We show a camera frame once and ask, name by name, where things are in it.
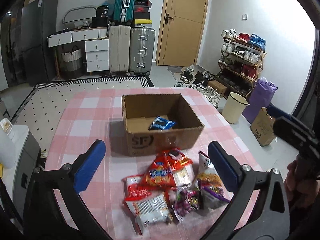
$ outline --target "yellow object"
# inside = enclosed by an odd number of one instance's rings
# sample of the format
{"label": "yellow object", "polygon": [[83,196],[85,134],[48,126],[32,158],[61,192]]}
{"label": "yellow object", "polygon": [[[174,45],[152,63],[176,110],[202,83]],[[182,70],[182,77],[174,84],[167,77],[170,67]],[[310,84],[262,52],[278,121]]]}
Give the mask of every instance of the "yellow object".
{"label": "yellow object", "polygon": [[152,24],[152,20],[134,20],[135,24]]}
{"label": "yellow object", "polygon": [[0,163],[0,178],[2,179],[2,170],[3,170],[3,166],[2,164]]}

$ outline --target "laundry basket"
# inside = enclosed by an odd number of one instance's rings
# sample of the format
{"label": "laundry basket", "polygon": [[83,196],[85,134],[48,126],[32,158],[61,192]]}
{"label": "laundry basket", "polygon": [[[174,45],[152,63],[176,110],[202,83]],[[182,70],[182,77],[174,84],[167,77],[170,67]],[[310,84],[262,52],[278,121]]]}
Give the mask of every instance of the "laundry basket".
{"label": "laundry basket", "polygon": [[249,105],[249,103],[244,97],[237,93],[231,92],[223,108],[222,116],[229,123],[235,123],[239,120],[240,115],[247,105]]}
{"label": "laundry basket", "polygon": [[62,53],[61,77],[70,80],[79,78],[84,74],[81,49],[73,46],[72,52]]}

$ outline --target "human hand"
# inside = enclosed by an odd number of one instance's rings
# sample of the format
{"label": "human hand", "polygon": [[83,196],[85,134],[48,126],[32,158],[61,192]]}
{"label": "human hand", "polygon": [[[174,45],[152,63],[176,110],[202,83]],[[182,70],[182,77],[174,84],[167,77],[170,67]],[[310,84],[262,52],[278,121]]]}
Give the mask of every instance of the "human hand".
{"label": "human hand", "polygon": [[294,190],[305,195],[304,200],[301,203],[298,203],[297,207],[307,208],[311,206],[315,201],[319,189],[320,189],[320,181],[314,179],[307,179],[297,183],[294,172],[297,167],[297,160],[293,161],[287,166],[289,170],[287,174],[287,178],[284,180],[284,188],[287,193],[288,201],[291,201],[294,197]]}

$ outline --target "rug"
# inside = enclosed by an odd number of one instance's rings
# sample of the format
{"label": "rug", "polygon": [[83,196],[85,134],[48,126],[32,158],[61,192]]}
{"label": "rug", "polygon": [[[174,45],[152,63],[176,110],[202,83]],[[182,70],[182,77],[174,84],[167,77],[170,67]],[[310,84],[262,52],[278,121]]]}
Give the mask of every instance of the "rug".
{"label": "rug", "polygon": [[[178,82],[181,82],[181,80],[180,80],[181,72],[185,71],[185,69],[186,69],[186,67],[168,66],[168,70],[172,73],[173,77]],[[195,71],[192,72],[192,75],[193,75],[193,81],[192,82],[194,82],[196,80],[196,78],[194,76],[198,71],[204,72],[206,70],[203,67],[199,66],[199,65],[195,65]]]}
{"label": "rug", "polygon": [[87,90],[147,87],[153,87],[148,76],[106,77],[37,84],[14,114],[11,122],[27,125],[41,149],[49,150],[60,117],[75,94]]}

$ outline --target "beige trash can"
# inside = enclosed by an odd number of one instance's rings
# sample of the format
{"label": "beige trash can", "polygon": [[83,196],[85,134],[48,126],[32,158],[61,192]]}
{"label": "beige trash can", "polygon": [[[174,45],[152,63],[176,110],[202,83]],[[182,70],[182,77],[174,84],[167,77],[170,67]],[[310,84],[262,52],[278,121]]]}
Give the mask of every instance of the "beige trash can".
{"label": "beige trash can", "polygon": [[248,101],[237,93],[231,92],[226,105],[223,108],[222,116],[229,122],[238,122],[243,110],[248,106]]}

